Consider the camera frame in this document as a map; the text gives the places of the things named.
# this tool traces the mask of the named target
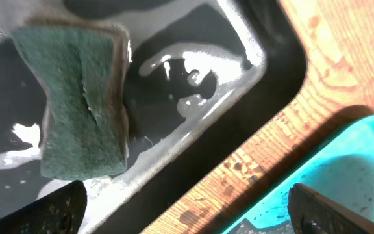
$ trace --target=green sponge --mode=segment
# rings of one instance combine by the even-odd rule
[[[89,179],[127,169],[122,102],[127,33],[71,25],[30,25],[14,43],[47,96],[42,175]]]

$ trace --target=wood grain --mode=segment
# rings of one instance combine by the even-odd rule
[[[210,233],[341,124],[374,113],[374,1],[282,0],[308,57],[296,98],[144,233]]]

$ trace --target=wooden surface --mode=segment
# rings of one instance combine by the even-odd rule
[[[144,233],[210,233],[341,124],[374,113],[374,1],[282,0],[308,56],[297,97]]]

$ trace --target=soapy water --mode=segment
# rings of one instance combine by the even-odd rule
[[[27,1],[20,1],[19,6],[26,5]],[[10,0],[4,3],[13,4]],[[50,4],[50,9],[66,11],[60,1],[41,1],[39,4]],[[13,12],[24,11],[19,6]],[[237,10],[234,2],[228,0],[174,0],[148,10],[122,12],[106,19],[120,21],[130,31],[133,50],[125,84],[125,105],[130,118],[132,111],[137,118],[145,115],[147,121],[145,126],[140,125],[142,121],[139,120],[131,125],[139,129],[130,140],[130,145],[138,147],[134,147],[138,152],[129,157],[129,161],[134,162],[127,172],[113,178],[105,176],[84,182],[88,206],[81,233],[90,233],[104,222],[258,81],[263,53],[244,21],[237,18]],[[14,18],[13,22],[19,21],[18,16]],[[10,24],[2,25],[2,30],[5,31]],[[200,29],[196,28],[197,25],[207,27]],[[245,68],[245,63],[253,66]],[[154,92],[148,96],[149,91],[140,91],[140,87]],[[38,149],[40,134],[36,131],[40,125],[38,121],[32,127],[17,123],[11,132],[23,142],[29,142],[31,148],[0,154],[0,172],[8,174],[11,170],[24,170],[24,166],[32,171],[35,180],[22,176],[16,178],[16,184],[1,183],[0,186],[13,196],[22,196],[22,192],[12,192],[17,186],[32,187],[33,192],[26,197],[28,202],[69,183],[41,177],[39,167],[30,168],[37,166],[41,158]],[[14,202],[11,209],[0,211],[0,218],[24,202]]]

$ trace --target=scrubbing pad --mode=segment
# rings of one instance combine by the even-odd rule
[[[12,37],[48,100],[42,175],[83,180],[124,172],[127,33],[31,25],[16,29]]]

